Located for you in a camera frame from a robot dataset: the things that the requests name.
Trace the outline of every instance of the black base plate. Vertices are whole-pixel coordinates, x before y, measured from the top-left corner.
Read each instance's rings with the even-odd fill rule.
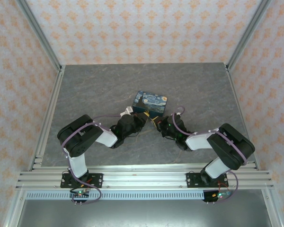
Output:
[[[102,182],[103,182],[103,174],[93,174],[90,173],[87,179],[91,179],[89,181],[89,184],[96,186],[97,188],[102,188]],[[77,188],[78,185],[81,186],[81,184],[74,180],[72,175],[70,173],[64,173],[62,174],[62,180],[61,180],[61,188]]]
[[[226,174],[220,175],[214,182],[210,182],[208,185],[206,185],[201,180],[201,174],[200,173],[187,173],[186,174],[186,183],[188,188],[218,188],[218,181],[221,183],[224,183],[228,187],[228,181],[225,181],[224,179],[227,179]]]

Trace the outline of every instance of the white connector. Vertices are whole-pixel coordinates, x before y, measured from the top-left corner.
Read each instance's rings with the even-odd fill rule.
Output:
[[[121,117],[125,114],[131,114],[133,112],[133,108],[128,106],[123,113],[120,113]]]

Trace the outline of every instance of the patterned wallpaper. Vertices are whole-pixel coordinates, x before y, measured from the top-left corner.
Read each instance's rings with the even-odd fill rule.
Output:
[[[28,0],[61,64],[227,62],[260,0]]]
[[[231,72],[262,169],[284,212],[284,0],[274,0]]]
[[[56,70],[15,0],[0,0],[0,226],[27,170]]]

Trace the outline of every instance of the metal frame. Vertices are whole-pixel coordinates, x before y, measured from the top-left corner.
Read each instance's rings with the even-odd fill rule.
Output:
[[[128,165],[128,166],[89,166],[90,173],[103,173],[104,190],[191,190],[186,185],[186,173],[200,172],[206,163]],[[40,167],[33,171],[21,172],[17,182],[18,190],[69,190],[61,189],[62,172],[67,167]],[[274,187],[269,171],[259,171],[255,163],[248,163],[235,171],[239,179],[239,189],[271,189]],[[233,175],[228,175],[230,187],[236,186]],[[218,188],[194,188],[212,190]]]
[[[26,0],[16,0],[18,3],[19,7],[21,8],[23,14],[26,16],[31,28],[35,32],[36,36],[38,37],[41,45],[43,46],[46,54],[48,55],[49,59],[51,60],[53,66],[57,69],[60,70],[61,64],[59,63],[59,60],[54,53],[51,45],[49,44],[47,38],[45,37],[39,23],[37,22],[31,8],[29,7],[28,3]]]
[[[60,86],[62,83],[62,78],[64,75],[65,65],[62,66],[61,70],[58,71],[55,83],[52,88],[51,96],[47,104],[47,111],[43,119],[42,123],[42,129],[40,130],[39,139],[36,144],[36,147],[34,149],[34,155],[31,157],[30,164],[28,170],[31,171],[33,168],[33,165],[36,163],[36,161],[40,160],[39,163],[41,165],[43,154],[45,151],[45,146],[48,138],[48,134],[51,128],[51,123],[53,120],[53,113],[55,111]]]
[[[253,34],[254,30],[256,29],[257,25],[259,24],[261,18],[266,12],[268,5],[270,4],[271,0],[262,0],[259,7],[257,8],[254,16],[252,17],[250,23],[248,24],[245,32],[243,33],[242,38],[240,39],[236,49],[234,50],[229,62],[227,63],[227,69],[231,70],[232,67],[235,65],[236,61],[240,57],[241,53],[243,52],[249,38]]]
[[[4,221],[4,227],[18,226],[26,195],[26,190],[16,191],[14,199],[11,202],[7,216]]]
[[[284,215],[281,212],[276,191],[263,189],[262,194],[272,226],[284,227]]]

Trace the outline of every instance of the starry night box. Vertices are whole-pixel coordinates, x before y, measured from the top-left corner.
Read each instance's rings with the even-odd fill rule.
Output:
[[[138,91],[133,101],[133,112],[148,112],[151,118],[163,116],[167,97],[155,95],[145,91]]]

